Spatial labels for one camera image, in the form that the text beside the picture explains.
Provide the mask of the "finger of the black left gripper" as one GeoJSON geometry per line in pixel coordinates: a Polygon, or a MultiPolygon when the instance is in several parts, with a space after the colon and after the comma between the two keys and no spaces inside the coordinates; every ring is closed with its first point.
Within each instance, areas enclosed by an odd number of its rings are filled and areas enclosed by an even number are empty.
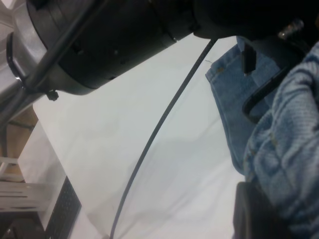
{"type": "Polygon", "coordinates": [[[272,78],[260,86],[243,104],[242,113],[251,123],[258,123],[262,116],[251,114],[252,109],[270,93],[272,93],[290,72],[292,66],[288,66],[276,73],[272,78]]]}

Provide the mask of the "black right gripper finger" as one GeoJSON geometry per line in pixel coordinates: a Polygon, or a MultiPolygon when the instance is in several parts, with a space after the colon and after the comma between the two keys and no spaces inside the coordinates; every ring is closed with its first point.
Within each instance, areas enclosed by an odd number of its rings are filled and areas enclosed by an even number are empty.
{"type": "Polygon", "coordinates": [[[238,183],[234,208],[235,239],[292,239],[266,195],[253,183],[238,183]]]}

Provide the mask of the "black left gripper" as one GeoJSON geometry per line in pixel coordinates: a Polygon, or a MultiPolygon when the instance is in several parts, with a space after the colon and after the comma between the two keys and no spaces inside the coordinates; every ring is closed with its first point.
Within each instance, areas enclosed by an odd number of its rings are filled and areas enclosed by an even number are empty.
{"type": "Polygon", "coordinates": [[[310,50],[309,15],[292,0],[196,0],[194,35],[241,38],[243,72],[255,70],[258,51],[284,68],[295,65],[310,50]]]}

